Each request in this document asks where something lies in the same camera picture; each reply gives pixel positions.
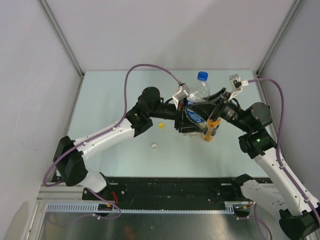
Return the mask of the clear blue-cap water bottle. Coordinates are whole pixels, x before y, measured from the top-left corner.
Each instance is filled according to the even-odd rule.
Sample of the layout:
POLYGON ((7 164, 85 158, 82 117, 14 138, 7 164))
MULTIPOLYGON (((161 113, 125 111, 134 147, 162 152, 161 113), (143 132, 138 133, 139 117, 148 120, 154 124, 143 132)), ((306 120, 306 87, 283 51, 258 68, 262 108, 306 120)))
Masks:
POLYGON ((186 116, 196 127, 200 128, 200 132, 188 132, 184 133, 184 136, 195 137, 200 135, 204 128, 207 126, 206 120, 203 116, 200 116, 195 107, 199 107, 200 104, 205 103, 210 96, 210 87, 208 84, 208 78, 204 76, 198 76, 196 81, 189 86, 189 93, 186 98, 186 116))

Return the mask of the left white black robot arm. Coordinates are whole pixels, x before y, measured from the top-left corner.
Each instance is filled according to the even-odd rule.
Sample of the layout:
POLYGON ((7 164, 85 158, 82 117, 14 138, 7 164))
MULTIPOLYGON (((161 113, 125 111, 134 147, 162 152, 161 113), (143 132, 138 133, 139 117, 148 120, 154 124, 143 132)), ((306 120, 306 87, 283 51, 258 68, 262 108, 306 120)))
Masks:
POLYGON ((156 87, 145 88, 131 110, 112 125, 91 135, 71 139, 64 136, 58 142, 53 163, 68 187, 80 185, 91 189, 100 200, 110 196, 111 188, 107 178, 99 172, 90 170, 86 162, 99 152, 122 141, 133 139, 153 126, 152 118, 173 120, 179 133, 201 133, 204 128, 187 114, 187 100, 184 94, 175 98, 174 103, 163 101, 156 87))

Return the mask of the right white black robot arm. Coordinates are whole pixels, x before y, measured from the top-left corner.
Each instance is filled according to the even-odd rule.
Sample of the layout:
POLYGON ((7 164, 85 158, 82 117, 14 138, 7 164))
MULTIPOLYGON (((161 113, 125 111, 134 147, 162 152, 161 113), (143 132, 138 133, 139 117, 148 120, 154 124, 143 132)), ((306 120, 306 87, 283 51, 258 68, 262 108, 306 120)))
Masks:
POLYGON ((237 177, 238 183, 230 188, 231 196, 244 198, 273 214, 280 228, 291 240, 300 240, 320 228, 320 201, 297 178, 280 152, 280 141, 273 140, 266 127, 273 120, 270 107, 256 102, 246 110, 234 100, 243 88, 223 91, 199 102, 187 105, 204 121, 221 118, 244 131, 238 138, 242 152, 248 154, 267 174, 275 189, 259 185, 248 175, 237 177))

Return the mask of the orange juice bottle yellow cap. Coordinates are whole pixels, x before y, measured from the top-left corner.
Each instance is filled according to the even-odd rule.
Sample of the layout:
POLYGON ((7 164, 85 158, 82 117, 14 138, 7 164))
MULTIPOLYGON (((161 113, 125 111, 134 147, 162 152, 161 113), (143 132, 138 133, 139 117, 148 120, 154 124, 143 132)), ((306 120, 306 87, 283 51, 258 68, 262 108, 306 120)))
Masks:
POLYGON ((221 118, 219 117, 217 120, 213 121, 212 119, 208 119, 204 130, 202 132, 202 138, 204 141, 210 142, 217 133, 217 130, 221 124, 221 118))

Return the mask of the blue bottle cap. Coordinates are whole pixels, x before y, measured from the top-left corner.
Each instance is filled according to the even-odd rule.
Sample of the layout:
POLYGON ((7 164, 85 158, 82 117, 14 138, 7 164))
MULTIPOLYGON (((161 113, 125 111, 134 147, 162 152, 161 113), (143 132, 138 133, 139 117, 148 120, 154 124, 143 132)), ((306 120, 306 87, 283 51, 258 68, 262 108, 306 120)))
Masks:
POLYGON ((199 81, 207 81, 208 79, 208 73, 205 72, 205 71, 199 71, 198 74, 197 74, 197 79, 199 81))

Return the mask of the white bottle cap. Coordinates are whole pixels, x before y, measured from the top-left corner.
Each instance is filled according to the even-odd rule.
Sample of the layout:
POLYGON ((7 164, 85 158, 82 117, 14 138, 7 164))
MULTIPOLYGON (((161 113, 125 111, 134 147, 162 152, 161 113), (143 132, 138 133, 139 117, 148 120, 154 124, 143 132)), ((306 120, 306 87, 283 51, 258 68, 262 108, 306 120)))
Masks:
POLYGON ((151 145, 151 149, 154 150, 154 151, 156 151, 156 150, 158 149, 158 145, 155 144, 155 143, 153 143, 153 144, 151 145))

